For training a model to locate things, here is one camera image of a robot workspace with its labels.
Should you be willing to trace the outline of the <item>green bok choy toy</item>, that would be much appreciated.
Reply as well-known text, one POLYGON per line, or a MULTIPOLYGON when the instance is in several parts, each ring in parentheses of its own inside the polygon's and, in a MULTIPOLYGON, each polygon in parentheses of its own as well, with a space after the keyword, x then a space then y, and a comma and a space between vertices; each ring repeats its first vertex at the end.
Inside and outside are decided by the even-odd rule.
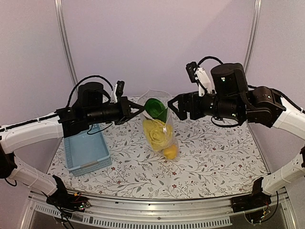
POLYGON ((149 98, 144 108, 146 113, 153 119, 160 120, 164 123, 167 121, 167 108, 160 100, 149 98))

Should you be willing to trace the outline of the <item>clear pink zip top bag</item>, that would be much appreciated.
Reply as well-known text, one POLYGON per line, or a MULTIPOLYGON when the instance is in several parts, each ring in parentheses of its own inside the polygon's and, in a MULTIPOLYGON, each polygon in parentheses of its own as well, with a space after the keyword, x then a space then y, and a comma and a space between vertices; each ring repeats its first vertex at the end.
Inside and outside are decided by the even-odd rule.
POLYGON ((167 104, 172 98, 173 96, 165 91, 149 89, 138 99, 138 103, 144 106, 140 118, 149 146, 169 160, 175 159, 179 153, 178 142, 174 136, 172 111, 167 104))

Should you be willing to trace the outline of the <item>yellow napa cabbage toy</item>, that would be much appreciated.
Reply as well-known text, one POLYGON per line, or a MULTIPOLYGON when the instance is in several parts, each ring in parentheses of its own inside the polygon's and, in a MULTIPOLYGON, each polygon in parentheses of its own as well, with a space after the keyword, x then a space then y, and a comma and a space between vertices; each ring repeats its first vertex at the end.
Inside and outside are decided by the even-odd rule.
POLYGON ((153 151, 162 151, 173 140, 173 126, 160 120, 143 120, 144 135, 153 151))

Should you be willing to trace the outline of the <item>yellow lemon toy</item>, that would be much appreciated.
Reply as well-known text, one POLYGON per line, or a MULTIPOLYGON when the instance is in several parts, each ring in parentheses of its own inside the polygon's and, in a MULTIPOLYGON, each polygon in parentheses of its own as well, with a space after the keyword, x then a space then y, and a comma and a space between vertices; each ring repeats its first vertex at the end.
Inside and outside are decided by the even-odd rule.
POLYGON ((178 148, 176 145, 171 145, 163 150, 163 154, 167 159, 175 159, 178 154, 178 148))

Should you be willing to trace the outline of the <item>light blue plastic basket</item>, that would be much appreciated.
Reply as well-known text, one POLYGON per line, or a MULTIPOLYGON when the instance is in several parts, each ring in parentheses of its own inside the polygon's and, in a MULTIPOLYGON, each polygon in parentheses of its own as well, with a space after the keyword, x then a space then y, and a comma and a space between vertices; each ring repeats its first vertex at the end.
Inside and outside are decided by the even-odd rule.
POLYGON ((110 125, 91 125, 89 130, 64 138, 66 168, 75 177, 112 165, 103 131, 110 125))

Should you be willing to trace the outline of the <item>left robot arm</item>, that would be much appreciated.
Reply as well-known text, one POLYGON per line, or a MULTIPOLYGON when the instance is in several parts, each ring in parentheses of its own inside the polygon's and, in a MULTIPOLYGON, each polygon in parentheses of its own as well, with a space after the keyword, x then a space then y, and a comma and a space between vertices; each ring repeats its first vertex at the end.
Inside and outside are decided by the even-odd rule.
POLYGON ((57 209, 83 212, 90 206, 87 197, 81 193, 68 193, 63 181, 56 175, 47 175, 26 164, 14 152, 24 146, 50 139, 67 138, 88 130, 91 125, 113 123, 121 125, 144 111, 123 96, 124 81, 112 85, 103 76, 87 76, 72 89, 77 90, 77 100, 71 104, 68 98, 64 108, 25 122, 3 125, 0 128, 0 177, 14 180, 40 191, 47 203, 57 209), (85 82, 92 78, 104 80, 111 88, 109 94, 100 82, 85 82))

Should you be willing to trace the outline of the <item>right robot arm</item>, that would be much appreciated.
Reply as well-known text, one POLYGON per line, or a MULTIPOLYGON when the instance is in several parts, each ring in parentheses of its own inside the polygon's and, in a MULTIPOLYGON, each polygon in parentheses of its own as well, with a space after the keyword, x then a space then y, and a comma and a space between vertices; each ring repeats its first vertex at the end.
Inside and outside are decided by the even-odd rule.
MULTIPOLYGON (((210 116, 211 121, 231 119, 237 126, 244 122, 285 130, 301 139, 305 137, 305 113, 281 91, 247 84, 240 63, 219 62, 207 75, 200 62, 186 65, 190 81, 198 90, 175 96, 167 105, 180 120, 197 120, 210 116)), ((271 203, 279 189, 305 175, 305 152, 277 171, 254 181, 252 192, 231 199, 233 212, 259 208, 271 203)))

